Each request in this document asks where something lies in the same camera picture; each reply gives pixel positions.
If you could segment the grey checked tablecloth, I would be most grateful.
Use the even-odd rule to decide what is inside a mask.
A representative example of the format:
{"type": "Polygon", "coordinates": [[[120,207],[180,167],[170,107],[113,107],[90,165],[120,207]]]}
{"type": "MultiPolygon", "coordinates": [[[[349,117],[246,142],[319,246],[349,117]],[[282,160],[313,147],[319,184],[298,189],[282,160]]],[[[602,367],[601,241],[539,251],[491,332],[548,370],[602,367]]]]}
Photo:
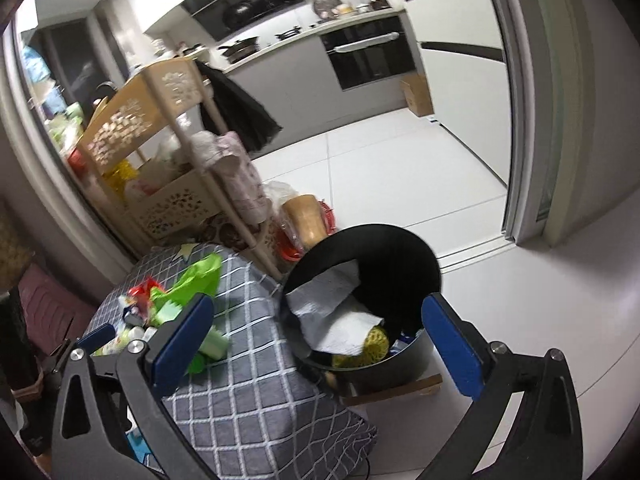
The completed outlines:
{"type": "Polygon", "coordinates": [[[221,479],[345,479],[363,466],[375,426],[296,370],[276,310],[275,280],[224,246],[155,248],[100,304],[88,327],[122,325],[118,300],[146,278],[170,289],[188,266],[221,258],[214,326],[226,355],[186,376],[165,408],[192,448],[221,479]]]}

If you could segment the yellow mesh bag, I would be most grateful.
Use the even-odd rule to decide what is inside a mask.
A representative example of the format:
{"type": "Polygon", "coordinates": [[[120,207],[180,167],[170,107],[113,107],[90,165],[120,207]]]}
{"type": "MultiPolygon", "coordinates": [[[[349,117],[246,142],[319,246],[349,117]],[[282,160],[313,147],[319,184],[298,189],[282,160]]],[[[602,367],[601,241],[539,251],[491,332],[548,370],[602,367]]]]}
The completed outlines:
{"type": "Polygon", "coordinates": [[[335,368],[359,368],[381,362],[390,352],[390,341],[385,330],[380,326],[372,327],[364,341],[362,351],[356,356],[332,356],[332,366],[335,368]]]}

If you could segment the black wok on stove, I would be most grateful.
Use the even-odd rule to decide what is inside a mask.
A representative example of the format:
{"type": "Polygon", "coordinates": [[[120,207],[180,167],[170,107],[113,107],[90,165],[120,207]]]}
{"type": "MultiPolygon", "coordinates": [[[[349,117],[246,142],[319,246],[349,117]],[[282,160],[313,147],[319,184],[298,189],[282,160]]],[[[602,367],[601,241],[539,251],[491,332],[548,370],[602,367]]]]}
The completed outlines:
{"type": "Polygon", "coordinates": [[[218,47],[224,58],[231,64],[241,61],[243,58],[259,51],[257,37],[236,40],[233,44],[218,47]]]}

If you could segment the maroon plastic stool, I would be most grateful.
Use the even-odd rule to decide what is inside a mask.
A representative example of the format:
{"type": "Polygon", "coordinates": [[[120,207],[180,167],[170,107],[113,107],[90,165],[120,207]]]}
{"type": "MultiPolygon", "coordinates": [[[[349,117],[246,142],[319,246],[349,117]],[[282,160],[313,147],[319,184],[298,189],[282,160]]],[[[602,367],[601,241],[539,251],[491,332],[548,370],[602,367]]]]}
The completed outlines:
{"type": "Polygon", "coordinates": [[[27,336],[51,354],[65,339],[82,336],[96,309],[32,263],[18,283],[27,336]]]}

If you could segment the light green white bottle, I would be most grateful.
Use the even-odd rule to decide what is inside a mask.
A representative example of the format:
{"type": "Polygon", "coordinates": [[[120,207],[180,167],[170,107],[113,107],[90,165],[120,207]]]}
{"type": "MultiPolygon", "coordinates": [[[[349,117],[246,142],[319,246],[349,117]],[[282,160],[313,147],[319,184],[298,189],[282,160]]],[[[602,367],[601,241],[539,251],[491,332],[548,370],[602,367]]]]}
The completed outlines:
{"type": "Polygon", "coordinates": [[[110,356],[111,354],[119,354],[127,347],[133,340],[143,340],[149,342],[151,338],[156,334],[157,329],[155,327],[140,327],[140,326],[118,326],[115,327],[110,323],[104,323],[100,326],[100,330],[108,337],[108,341],[102,344],[100,348],[97,348],[93,352],[93,356],[110,356]]]}

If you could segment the cardboard box on floor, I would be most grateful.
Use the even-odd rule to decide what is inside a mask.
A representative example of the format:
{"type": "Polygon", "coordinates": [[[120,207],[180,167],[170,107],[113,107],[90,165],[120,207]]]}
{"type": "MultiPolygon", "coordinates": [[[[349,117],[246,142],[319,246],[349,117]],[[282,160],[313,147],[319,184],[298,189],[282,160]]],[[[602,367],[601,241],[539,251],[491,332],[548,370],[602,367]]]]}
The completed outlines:
{"type": "Polygon", "coordinates": [[[421,74],[407,74],[401,78],[400,88],[408,109],[418,117],[434,114],[431,92],[426,77],[421,74]]]}

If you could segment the black hanging garment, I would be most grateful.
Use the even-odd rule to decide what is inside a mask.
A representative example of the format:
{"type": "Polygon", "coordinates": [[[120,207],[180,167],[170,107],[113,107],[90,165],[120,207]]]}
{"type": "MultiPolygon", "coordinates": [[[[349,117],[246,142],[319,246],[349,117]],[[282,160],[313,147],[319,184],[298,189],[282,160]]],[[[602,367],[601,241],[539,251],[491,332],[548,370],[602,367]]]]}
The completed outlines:
{"type": "Polygon", "coordinates": [[[213,101],[227,130],[234,131],[247,153],[259,152],[282,130],[282,127],[257,100],[221,70],[195,61],[202,78],[213,90],[213,101]]]}

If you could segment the green sponge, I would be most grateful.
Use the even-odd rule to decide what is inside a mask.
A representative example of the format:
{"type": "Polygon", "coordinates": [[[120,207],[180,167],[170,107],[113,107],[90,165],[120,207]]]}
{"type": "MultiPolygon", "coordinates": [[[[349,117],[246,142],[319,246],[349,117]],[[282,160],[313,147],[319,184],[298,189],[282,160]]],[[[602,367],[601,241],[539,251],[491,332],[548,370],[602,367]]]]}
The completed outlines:
{"type": "Polygon", "coordinates": [[[209,361],[219,361],[224,358],[228,348],[229,338],[212,326],[189,364],[188,374],[200,374],[209,361]]]}

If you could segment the white refrigerator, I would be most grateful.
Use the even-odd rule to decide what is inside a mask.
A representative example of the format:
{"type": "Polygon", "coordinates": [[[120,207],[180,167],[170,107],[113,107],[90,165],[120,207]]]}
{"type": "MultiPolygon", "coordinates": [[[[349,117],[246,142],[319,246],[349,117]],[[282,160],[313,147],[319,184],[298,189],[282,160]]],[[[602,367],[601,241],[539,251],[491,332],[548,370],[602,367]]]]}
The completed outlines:
{"type": "Polygon", "coordinates": [[[510,177],[511,96],[491,0],[400,0],[439,122],[502,182],[510,177]]]}

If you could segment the large white paper towel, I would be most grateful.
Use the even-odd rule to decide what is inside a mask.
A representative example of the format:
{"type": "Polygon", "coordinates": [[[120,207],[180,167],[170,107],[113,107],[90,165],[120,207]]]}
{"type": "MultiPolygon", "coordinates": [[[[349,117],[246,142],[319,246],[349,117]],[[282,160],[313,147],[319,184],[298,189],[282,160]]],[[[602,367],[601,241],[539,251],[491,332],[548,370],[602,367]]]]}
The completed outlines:
{"type": "Polygon", "coordinates": [[[312,350],[359,356],[372,328],[383,322],[354,296],[358,271],[356,260],[340,263],[285,294],[312,350]]]}

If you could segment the black round trash bin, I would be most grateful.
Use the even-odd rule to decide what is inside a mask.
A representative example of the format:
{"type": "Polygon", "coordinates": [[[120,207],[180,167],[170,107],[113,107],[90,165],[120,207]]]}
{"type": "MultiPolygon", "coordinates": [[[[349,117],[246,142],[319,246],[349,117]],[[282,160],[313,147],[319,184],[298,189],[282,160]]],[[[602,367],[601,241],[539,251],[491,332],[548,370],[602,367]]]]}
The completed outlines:
{"type": "Polygon", "coordinates": [[[442,274],[431,247],[399,226],[363,224],[336,232],[303,255],[286,278],[278,321],[300,370],[323,389],[340,396],[365,396],[418,380],[430,364],[433,344],[421,320],[423,300],[442,289],[442,274]],[[350,260],[358,262],[360,285],[354,296],[371,313],[390,341],[381,362],[335,368],[332,356],[312,350],[285,294],[320,273],[350,260]]]}

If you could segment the green plastic bag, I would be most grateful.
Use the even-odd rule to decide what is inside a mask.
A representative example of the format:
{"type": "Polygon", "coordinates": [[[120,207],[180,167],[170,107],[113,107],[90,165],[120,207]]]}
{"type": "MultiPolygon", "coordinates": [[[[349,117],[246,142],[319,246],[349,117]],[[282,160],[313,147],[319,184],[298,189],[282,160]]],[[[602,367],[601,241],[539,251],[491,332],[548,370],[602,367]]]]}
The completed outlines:
{"type": "Polygon", "coordinates": [[[215,296],[221,271],[221,256],[209,254],[206,258],[188,266],[170,289],[152,287],[150,291],[151,325],[158,327],[167,321],[172,321],[198,294],[215,296]]]}

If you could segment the red plastic bag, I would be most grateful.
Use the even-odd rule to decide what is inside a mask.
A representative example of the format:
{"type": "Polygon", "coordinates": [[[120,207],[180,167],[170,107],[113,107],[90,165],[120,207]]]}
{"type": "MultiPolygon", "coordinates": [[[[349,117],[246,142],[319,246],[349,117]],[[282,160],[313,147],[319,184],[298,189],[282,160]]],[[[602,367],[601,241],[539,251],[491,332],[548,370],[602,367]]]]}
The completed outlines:
{"type": "Polygon", "coordinates": [[[141,283],[131,287],[127,292],[127,296],[134,300],[134,304],[139,310],[148,310],[154,289],[158,289],[161,292],[164,290],[162,285],[154,278],[145,278],[141,283]]]}

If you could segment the black built-in oven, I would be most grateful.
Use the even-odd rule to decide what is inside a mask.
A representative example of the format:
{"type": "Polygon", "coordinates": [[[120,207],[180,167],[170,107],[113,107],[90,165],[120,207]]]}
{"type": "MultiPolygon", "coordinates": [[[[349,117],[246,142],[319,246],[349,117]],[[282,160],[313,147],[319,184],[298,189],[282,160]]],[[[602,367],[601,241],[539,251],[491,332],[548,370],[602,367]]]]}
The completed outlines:
{"type": "Polygon", "coordinates": [[[337,29],[320,39],[343,90],[416,70],[397,15],[337,29]]]}

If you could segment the beige perforated storage rack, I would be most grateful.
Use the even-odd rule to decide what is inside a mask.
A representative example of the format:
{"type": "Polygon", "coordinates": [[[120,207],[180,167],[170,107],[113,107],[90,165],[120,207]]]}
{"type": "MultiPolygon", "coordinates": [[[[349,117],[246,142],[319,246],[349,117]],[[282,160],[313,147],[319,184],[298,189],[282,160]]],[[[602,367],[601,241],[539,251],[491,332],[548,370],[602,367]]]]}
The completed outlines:
{"type": "Polygon", "coordinates": [[[222,136],[230,130],[213,90],[190,58],[158,61],[139,70],[102,101],[76,144],[90,197],[106,224],[136,256],[203,233],[208,220],[230,223],[216,243],[234,248],[273,278],[282,276],[268,245],[272,225],[245,223],[217,177],[198,162],[193,133],[222,136]]]}

